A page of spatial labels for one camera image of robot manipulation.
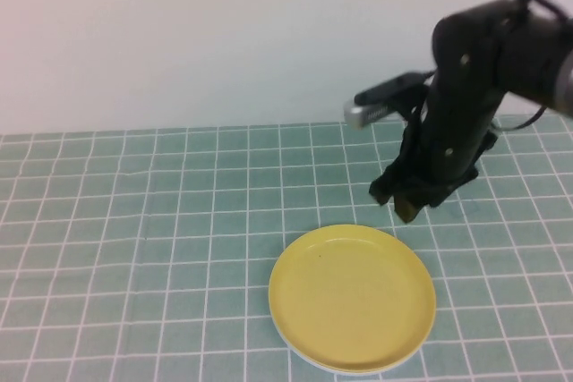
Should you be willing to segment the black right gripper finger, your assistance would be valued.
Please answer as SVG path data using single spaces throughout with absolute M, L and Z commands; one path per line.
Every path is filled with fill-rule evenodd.
M 395 213 L 405 224 L 413 222 L 422 209 L 423 204 L 411 199 L 406 194 L 396 194 L 394 196 Z
M 384 206 L 392 197 L 392 189 L 386 184 L 381 182 L 372 182 L 370 185 L 371 197 L 380 205 Z

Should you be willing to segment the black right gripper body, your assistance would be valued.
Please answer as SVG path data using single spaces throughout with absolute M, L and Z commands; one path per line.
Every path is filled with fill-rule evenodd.
M 496 89 L 457 93 L 431 86 L 421 109 L 408 121 L 398 157 L 374 182 L 392 197 L 406 194 L 435 208 L 477 176 L 476 160 L 496 139 L 490 123 L 504 94 Z

